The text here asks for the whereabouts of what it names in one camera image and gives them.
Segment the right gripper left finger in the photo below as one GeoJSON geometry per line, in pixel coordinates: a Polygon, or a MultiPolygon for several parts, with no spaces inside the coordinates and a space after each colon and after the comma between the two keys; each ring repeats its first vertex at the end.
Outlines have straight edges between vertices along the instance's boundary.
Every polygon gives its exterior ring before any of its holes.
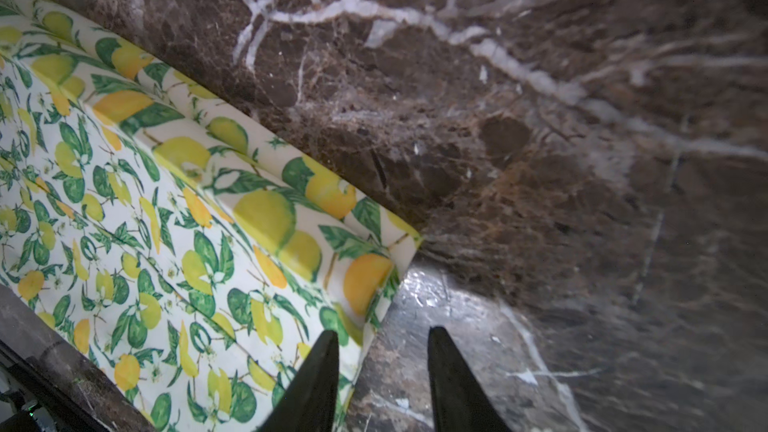
{"type": "Polygon", "coordinates": [[[338,381],[338,335],[326,330],[259,431],[332,431],[338,381]]]}

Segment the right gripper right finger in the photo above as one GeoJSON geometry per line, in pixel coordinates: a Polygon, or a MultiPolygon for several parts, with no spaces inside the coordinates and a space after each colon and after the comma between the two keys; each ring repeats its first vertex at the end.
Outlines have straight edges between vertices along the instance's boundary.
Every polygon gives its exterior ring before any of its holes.
{"type": "Polygon", "coordinates": [[[444,327],[429,330],[427,349],[434,430],[509,432],[444,327]]]}

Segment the lemon print skirt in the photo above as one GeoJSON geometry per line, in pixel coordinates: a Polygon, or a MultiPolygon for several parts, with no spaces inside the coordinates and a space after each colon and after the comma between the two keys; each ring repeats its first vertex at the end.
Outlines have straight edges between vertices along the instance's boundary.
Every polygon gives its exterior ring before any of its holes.
{"type": "Polygon", "coordinates": [[[252,431],[326,331],[340,427],[421,238],[203,86],[1,0],[1,282],[159,431],[252,431]]]}

